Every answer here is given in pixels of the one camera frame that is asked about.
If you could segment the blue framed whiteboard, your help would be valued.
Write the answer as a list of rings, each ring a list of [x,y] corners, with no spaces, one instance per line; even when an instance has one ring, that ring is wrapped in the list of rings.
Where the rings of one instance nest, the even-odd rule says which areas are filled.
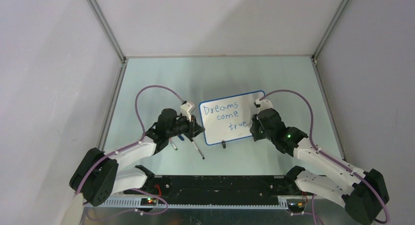
[[[254,101],[264,95],[264,91],[257,90],[201,102],[199,111],[206,145],[251,137],[246,124],[257,112]]]

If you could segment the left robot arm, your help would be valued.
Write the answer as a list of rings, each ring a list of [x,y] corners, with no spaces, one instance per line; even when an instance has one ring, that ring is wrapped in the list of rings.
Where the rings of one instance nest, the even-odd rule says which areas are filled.
[[[154,190],[155,181],[145,168],[130,166],[138,160],[161,152],[169,139],[184,135],[189,140],[205,131],[194,115],[177,114],[174,109],[164,109],[158,120],[145,132],[141,141],[134,142],[106,154],[97,148],[87,151],[69,186],[92,206],[103,204],[115,193],[137,188],[143,194]]]

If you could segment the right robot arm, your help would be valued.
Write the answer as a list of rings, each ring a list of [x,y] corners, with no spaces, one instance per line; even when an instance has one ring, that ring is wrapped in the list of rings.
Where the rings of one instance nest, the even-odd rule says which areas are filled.
[[[279,113],[264,109],[252,116],[250,132],[255,141],[267,139],[277,150],[323,171],[319,176],[301,166],[285,174],[285,190],[292,195],[300,191],[321,196],[345,209],[362,225],[372,224],[389,201],[383,175],[365,171],[312,144],[311,138],[296,127],[287,127]]]

